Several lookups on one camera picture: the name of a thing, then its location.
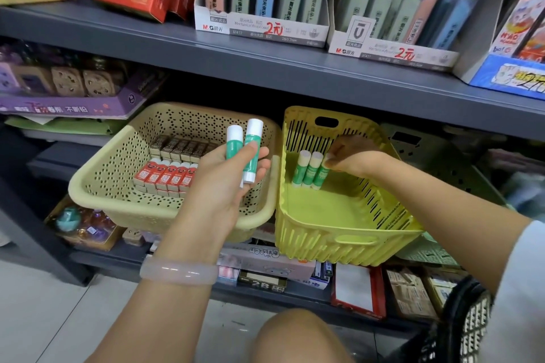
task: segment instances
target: perforated basket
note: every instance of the perforated basket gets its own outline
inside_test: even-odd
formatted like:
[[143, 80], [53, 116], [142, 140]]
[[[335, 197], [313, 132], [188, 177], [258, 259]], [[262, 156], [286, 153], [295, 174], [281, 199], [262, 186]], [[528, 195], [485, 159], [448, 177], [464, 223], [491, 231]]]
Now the perforated basket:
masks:
[[299, 151], [325, 154], [341, 134], [364, 135], [398, 158], [378, 124], [369, 119], [289, 107], [282, 129], [276, 246], [290, 258], [378, 265], [422, 233], [391, 194], [365, 178], [333, 171], [319, 191], [291, 186]]
[[[382, 124], [381, 127], [404, 162], [468, 193], [507, 206], [496, 188], [446, 139], [402, 126]], [[426, 263], [458, 264], [428, 233], [419, 236], [396, 256]]]
[[225, 142], [229, 125], [246, 127], [262, 119], [262, 146], [270, 148], [271, 169], [244, 198], [232, 241], [248, 239], [274, 212], [280, 172], [280, 127], [267, 118], [179, 103], [159, 103], [143, 110], [72, 177], [69, 194], [77, 204], [102, 209], [121, 227], [164, 233], [183, 199], [141, 193], [134, 174], [150, 160], [149, 146], [161, 134]]

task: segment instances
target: hand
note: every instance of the hand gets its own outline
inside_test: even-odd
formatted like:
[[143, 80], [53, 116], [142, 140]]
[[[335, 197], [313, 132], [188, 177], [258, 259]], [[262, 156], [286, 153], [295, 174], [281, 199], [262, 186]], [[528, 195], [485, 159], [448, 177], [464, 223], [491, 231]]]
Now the hand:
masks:
[[[203, 232], [213, 232], [222, 244], [236, 224], [242, 197], [265, 177], [271, 166], [269, 159], [259, 160], [255, 184], [244, 184], [241, 189], [242, 170], [257, 152], [257, 144], [250, 142], [229, 160], [225, 160], [225, 152], [226, 145], [222, 145], [201, 158], [178, 214], [180, 221], [176, 220], [194, 224]], [[259, 149], [259, 158], [268, 154], [269, 148]]]
[[325, 166], [334, 171], [344, 171], [357, 177], [369, 177], [372, 162], [384, 154], [375, 143], [361, 135], [341, 135], [329, 148], [328, 153], [335, 155], [326, 161]]

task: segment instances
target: forearm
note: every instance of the forearm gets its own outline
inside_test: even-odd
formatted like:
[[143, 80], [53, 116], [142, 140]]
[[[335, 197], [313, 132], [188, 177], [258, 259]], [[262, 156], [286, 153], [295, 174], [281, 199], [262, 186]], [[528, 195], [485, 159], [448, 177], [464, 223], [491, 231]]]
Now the forearm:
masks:
[[[212, 229], [204, 233], [203, 227], [172, 227], [155, 256], [180, 263], [215, 264], [222, 237]], [[210, 290], [211, 286], [142, 280], [87, 363], [191, 362]]]
[[381, 152], [363, 153], [369, 176], [394, 195], [468, 272], [495, 292], [509, 255], [531, 222]]

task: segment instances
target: tiled floor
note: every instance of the tiled floor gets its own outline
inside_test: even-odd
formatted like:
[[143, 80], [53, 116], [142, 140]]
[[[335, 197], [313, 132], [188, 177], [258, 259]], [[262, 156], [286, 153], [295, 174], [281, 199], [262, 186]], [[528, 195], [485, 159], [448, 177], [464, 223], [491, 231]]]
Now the tiled floor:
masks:
[[[97, 276], [89, 287], [76, 287], [46, 272], [0, 261], [0, 362], [83, 363], [135, 288], [135, 283], [105, 276]], [[194, 361], [247, 362], [252, 340], [273, 315], [211, 300]], [[386, 355], [404, 342], [333, 329], [357, 360], [374, 359], [377, 352]]]

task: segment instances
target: white sleeve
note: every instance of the white sleeve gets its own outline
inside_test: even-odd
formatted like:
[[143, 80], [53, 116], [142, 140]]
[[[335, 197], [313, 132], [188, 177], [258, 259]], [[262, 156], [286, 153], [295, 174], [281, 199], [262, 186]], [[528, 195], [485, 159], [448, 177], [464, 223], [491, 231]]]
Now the white sleeve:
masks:
[[545, 224], [534, 221], [514, 246], [501, 279], [479, 363], [545, 361]]

